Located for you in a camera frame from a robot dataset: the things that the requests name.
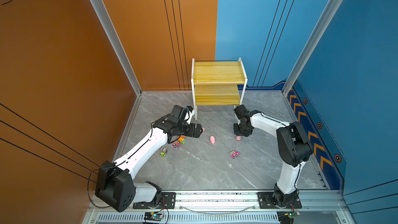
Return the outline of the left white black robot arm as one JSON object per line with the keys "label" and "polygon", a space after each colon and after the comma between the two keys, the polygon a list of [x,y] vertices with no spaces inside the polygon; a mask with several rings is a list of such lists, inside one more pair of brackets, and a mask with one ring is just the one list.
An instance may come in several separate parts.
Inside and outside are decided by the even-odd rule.
{"label": "left white black robot arm", "polygon": [[173,137],[201,136],[202,126],[192,123],[193,117],[193,107],[175,105],[171,113],[152,122],[150,131],[136,146],[114,162],[105,161],[99,167],[95,196],[119,213],[135,203],[159,206],[162,189],[149,181],[135,184],[133,180],[156,151],[173,142]]}

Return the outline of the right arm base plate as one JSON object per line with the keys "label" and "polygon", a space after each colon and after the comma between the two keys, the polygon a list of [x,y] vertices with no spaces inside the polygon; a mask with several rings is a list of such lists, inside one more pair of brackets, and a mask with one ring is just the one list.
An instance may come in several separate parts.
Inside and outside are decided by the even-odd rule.
{"label": "right arm base plate", "polygon": [[284,195],[279,192],[257,193],[260,209],[301,209],[302,203],[297,192]]}

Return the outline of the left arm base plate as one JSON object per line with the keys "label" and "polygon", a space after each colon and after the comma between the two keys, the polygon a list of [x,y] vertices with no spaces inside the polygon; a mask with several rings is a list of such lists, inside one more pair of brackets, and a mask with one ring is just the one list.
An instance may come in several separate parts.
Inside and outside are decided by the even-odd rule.
{"label": "left arm base plate", "polygon": [[156,194],[150,202],[139,202],[133,204],[133,209],[174,209],[176,203],[176,192],[161,192]]}

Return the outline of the white frame wooden shelf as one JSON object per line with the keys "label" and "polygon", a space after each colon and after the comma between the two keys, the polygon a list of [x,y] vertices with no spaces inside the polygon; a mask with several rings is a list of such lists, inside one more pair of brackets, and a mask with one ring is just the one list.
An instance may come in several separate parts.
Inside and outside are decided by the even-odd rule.
{"label": "white frame wooden shelf", "polygon": [[242,58],[237,61],[192,60],[191,87],[198,118],[199,106],[238,106],[243,102],[248,77]]}

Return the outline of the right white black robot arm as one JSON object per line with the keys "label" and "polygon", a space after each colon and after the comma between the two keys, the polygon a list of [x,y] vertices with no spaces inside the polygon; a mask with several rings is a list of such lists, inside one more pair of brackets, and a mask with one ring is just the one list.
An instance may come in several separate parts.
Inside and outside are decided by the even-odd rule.
{"label": "right white black robot arm", "polygon": [[238,123],[233,124],[236,136],[249,137],[254,129],[260,129],[277,138],[278,152],[283,164],[274,186],[271,203],[277,208],[299,205],[297,183],[314,148],[300,122],[285,122],[266,116],[261,111],[249,111],[244,105],[234,109]]}

